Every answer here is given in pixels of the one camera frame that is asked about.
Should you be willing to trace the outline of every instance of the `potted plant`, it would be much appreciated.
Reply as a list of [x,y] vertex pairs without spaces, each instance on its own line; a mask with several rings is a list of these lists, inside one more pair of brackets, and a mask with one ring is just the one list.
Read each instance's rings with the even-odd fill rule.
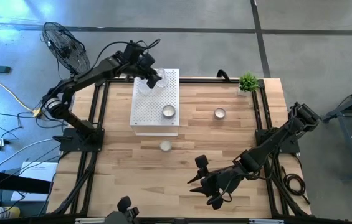
[[258,87],[259,81],[250,71],[248,71],[245,75],[239,78],[238,95],[250,96]]

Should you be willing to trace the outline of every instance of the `gray floor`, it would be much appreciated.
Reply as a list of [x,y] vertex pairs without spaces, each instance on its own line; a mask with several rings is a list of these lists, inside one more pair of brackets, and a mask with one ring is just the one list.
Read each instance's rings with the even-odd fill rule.
[[[352,0],[257,0],[263,29],[352,30]],[[254,29],[249,0],[127,0],[27,1],[0,0],[0,23],[41,25],[56,21],[80,27],[160,27]],[[38,31],[0,30],[0,65],[12,67],[0,82],[33,107],[58,81],[55,58]],[[256,34],[73,32],[87,49],[90,61],[115,40],[161,43],[150,50],[157,67],[180,68],[183,76],[214,76],[224,69],[238,77],[247,70],[263,77]],[[352,93],[352,35],[264,35],[271,77],[281,78],[288,105],[306,103],[318,114],[333,109]],[[106,51],[123,50],[117,45]],[[67,71],[61,67],[66,77]],[[24,111],[0,88],[0,112]],[[22,146],[60,134],[23,119],[24,129],[14,132],[21,140],[0,151],[0,161]],[[0,116],[0,126],[17,125],[16,118]],[[55,142],[28,149],[0,167],[17,168],[48,151]],[[312,212],[318,217],[352,218],[352,158],[337,121],[321,124],[300,140],[303,174]]]

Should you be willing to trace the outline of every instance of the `wooden table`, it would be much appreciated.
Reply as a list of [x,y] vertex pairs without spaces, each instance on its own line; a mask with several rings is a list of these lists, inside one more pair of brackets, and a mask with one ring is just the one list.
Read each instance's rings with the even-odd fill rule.
[[[287,121],[281,81],[267,78],[264,82],[272,123],[279,127]],[[81,119],[88,119],[93,89],[90,86],[76,93],[72,111]],[[179,136],[156,137],[135,136],[130,128],[132,92],[133,85],[129,83],[110,85],[103,124],[105,140],[95,169],[89,216],[107,216],[116,210],[119,199],[128,195],[140,210],[139,217],[270,217],[264,180],[242,181],[232,194],[233,201],[219,210],[207,206],[203,194],[189,191],[199,186],[199,182],[187,184],[197,172],[195,157],[205,154],[209,159],[208,168],[218,169],[231,165],[231,160],[243,150],[255,146],[257,127],[252,97],[237,96],[237,85],[233,84],[181,83]],[[258,99],[260,114],[264,114],[260,93]],[[217,107],[226,110],[223,121],[213,119]],[[159,149],[159,143],[164,139],[173,143],[170,152]],[[74,186],[79,159],[79,152],[71,152],[59,162],[48,211],[57,208]],[[300,166],[292,156],[281,155],[280,163],[288,173],[302,176]],[[276,189],[275,195],[277,208],[281,211]],[[310,213],[304,199],[293,197],[305,212]]]

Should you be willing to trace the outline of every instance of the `white box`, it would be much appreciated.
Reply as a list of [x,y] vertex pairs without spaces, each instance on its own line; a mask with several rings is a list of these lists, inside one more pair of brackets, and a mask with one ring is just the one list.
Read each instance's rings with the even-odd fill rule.
[[[154,87],[142,94],[139,85],[146,80],[136,78],[131,102],[130,126],[137,136],[178,136],[180,126],[179,70],[165,69],[169,80],[164,88]],[[171,105],[176,109],[172,118],[165,118],[162,109]]]

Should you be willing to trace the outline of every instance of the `pegboard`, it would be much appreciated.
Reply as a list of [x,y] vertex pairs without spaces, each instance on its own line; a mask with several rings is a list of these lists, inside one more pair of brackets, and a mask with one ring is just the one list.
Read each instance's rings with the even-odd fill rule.
[[[135,78],[131,103],[130,126],[179,126],[179,70],[165,69],[168,84],[155,86],[148,93],[139,90],[146,80]],[[172,118],[165,118],[162,109],[171,105],[176,109]]]

